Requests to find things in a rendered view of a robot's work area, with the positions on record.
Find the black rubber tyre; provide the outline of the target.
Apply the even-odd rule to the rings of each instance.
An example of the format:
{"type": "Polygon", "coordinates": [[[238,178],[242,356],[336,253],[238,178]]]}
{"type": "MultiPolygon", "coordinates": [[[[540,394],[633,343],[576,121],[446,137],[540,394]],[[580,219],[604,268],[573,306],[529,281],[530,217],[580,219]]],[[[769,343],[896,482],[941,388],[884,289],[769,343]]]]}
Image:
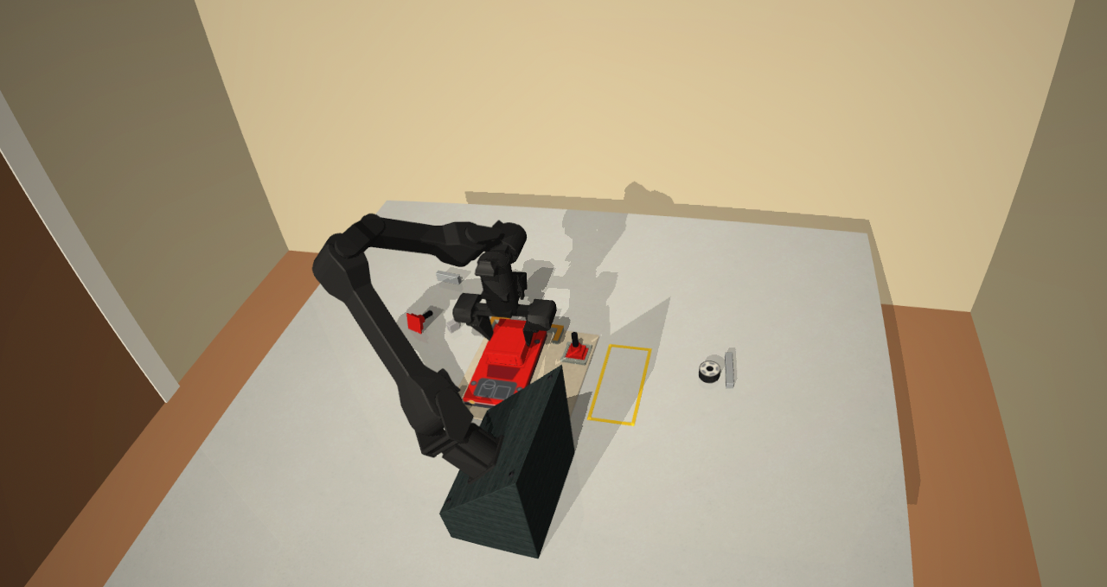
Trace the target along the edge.
{"type": "Polygon", "coordinates": [[[707,360],[699,365],[699,377],[705,383],[714,383],[720,379],[720,364],[707,360]]]}

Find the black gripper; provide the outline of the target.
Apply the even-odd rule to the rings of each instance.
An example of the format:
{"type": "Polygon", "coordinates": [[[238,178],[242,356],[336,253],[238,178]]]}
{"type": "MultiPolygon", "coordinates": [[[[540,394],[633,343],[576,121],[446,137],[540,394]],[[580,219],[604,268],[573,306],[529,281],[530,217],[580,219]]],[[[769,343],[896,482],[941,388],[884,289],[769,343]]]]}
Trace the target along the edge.
{"type": "Polygon", "coordinates": [[[490,316],[525,316],[526,323],[523,325],[523,339],[527,347],[531,344],[531,336],[539,331],[548,331],[554,323],[556,316],[556,303],[554,300],[534,299],[529,306],[518,303],[519,297],[515,294],[515,276],[513,284],[501,290],[492,291],[483,287],[479,294],[461,294],[458,302],[453,308],[455,322],[466,322],[488,340],[493,338],[493,327],[490,316]],[[486,303],[482,303],[485,299],[486,303]]]}

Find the grey rectangular bar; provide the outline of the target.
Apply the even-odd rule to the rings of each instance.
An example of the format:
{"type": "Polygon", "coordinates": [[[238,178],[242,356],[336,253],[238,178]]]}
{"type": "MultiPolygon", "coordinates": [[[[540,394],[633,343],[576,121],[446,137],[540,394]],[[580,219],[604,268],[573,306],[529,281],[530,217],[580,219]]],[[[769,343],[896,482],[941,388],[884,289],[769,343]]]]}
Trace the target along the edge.
{"type": "Polygon", "coordinates": [[[734,387],[733,352],[725,352],[725,387],[734,387]]]}

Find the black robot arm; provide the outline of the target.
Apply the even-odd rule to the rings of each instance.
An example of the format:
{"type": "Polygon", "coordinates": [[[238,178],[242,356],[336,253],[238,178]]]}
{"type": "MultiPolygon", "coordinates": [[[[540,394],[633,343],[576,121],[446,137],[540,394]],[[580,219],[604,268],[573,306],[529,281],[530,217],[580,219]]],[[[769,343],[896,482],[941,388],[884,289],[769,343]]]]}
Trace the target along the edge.
{"type": "Polygon", "coordinates": [[[431,253],[458,267],[482,255],[475,272],[482,276],[482,287],[506,289],[515,276],[515,294],[523,300],[527,272],[513,271],[511,264],[521,255],[526,240],[523,226],[515,223],[433,226],[368,214],[344,233],[331,235],[312,265],[317,281],[345,303],[399,385],[400,404],[418,435],[420,453],[436,457],[442,452],[443,459],[465,472],[468,484],[496,467],[503,435],[495,440],[473,423],[473,414],[458,394],[461,387],[454,385],[445,369],[434,372],[422,362],[373,288],[365,251],[376,247],[431,253]]]}

